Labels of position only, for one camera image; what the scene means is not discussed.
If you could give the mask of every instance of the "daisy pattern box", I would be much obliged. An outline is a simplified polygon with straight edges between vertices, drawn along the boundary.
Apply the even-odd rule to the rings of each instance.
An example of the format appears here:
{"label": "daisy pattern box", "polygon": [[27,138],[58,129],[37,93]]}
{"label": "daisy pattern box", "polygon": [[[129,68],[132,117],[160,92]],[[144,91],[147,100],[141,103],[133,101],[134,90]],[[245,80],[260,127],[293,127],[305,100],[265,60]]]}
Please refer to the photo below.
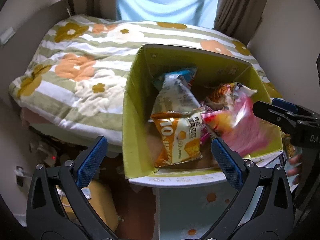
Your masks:
{"label": "daisy pattern box", "polygon": [[236,192],[227,182],[196,188],[158,189],[159,240],[201,238]]}
{"label": "daisy pattern box", "polygon": [[[194,187],[226,180],[217,169],[157,169],[152,162],[145,131],[158,93],[152,81],[162,73],[194,66],[197,67],[194,86],[240,82],[257,90],[253,101],[271,102],[258,73],[248,62],[202,49],[143,45],[132,63],[124,92],[123,160],[125,175],[131,183],[150,187]],[[278,136],[265,149],[250,154],[259,166],[266,166],[283,151],[280,129],[276,126],[274,129]]]}

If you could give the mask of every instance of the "window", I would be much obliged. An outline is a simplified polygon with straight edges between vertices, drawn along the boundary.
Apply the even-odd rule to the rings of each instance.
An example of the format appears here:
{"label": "window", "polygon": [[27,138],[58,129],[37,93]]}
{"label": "window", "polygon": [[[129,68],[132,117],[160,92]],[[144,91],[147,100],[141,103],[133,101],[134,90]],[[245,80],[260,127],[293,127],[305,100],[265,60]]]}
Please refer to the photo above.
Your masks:
{"label": "window", "polygon": [[218,0],[117,0],[117,18],[213,28],[217,4]]}

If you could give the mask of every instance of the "snack bag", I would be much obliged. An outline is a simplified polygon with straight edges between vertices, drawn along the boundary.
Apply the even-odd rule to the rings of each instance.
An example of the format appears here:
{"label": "snack bag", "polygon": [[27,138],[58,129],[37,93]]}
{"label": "snack bag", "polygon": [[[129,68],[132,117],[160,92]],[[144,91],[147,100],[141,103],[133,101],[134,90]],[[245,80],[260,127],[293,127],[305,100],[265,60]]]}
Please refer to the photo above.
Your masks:
{"label": "snack bag", "polygon": [[209,131],[212,129],[239,153],[241,157],[268,146],[274,136],[273,127],[253,114],[253,103],[244,93],[239,93],[232,111],[220,110],[202,114]]}
{"label": "snack bag", "polygon": [[201,113],[204,108],[190,113],[153,114],[151,118],[161,134],[164,148],[155,167],[168,166],[201,158]]}
{"label": "snack bag", "polygon": [[240,93],[251,97],[256,92],[256,90],[252,90],[241,83],[221,84],[206,97],[205,104],[213,110],[227,109],[232,111],[234,101],[239,97]]}
{"label": "snack bag", "polygon": [[165,73],[162,89],[160,90],[152,114],[178,112],[189,113],[200,104],[190,92],[188,83],[182,74]]}
{"label": "snack bag", "polygon": [[[204,104],[204,102],[200,102],[200,106],[204,107],[204,110],[206,113],[211,113],[213,110]],[[206,141],[210,138],[210,133],[208,132],[208,129],[204,122],[202,122],[201,126],[201,135],[200,135],[200,144],[204,145]]]}
{"label": "snack bag", "polygon": [[197,72],[196,67],[190,67],[190,68],[180,69],[178,71],[173,71],[170,73],[163,73],[161,76],[156,78],[152,83],[156,87],[156,89],[160,91],[162,89],[164,77],[169,74],[172,76],[176,76],[175,78],[180,78],[181,81],[184,83],[184,85],[190,90],[193,79],[195,78],[196,72]]}

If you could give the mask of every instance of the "human hand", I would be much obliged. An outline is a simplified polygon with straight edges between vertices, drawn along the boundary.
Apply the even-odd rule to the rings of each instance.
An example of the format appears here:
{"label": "human hand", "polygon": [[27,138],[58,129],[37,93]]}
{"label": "human hand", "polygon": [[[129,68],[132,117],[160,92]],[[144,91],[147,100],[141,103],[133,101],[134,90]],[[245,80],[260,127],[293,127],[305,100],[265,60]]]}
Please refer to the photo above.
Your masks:
{"label": "human hand", "polygon": [[302,172],[302,154],[297,154],[295,156],[293,156],[292,158],[289,159],[289,163],[291,165],[295,165],[300,163],[297,167],[292,168],[291,170],[288,170],[287,175],[288,177],[297,175],[298,176],[293,180],[293,184],[296,185],[299,183],[300,179],[301,179],[301,172]]}

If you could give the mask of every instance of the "striped blanket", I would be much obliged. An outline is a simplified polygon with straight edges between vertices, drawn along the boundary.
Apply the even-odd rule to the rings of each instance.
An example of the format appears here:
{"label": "striped blanket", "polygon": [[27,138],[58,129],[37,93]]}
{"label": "striped blanket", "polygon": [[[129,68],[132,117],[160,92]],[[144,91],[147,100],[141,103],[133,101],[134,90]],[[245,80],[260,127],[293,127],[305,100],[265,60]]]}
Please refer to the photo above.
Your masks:
{"label": "striped blanket", "polygon": [[41,41],[25,75],[9,93],[21,107],[86,138],[105,136],[122,144],[122,105],[128,71],[141,45],[188,46],[250,62],[271,97],[276,91],[239,41],[215,30],[165,22],[108,21],[72,16],[53,26]]}

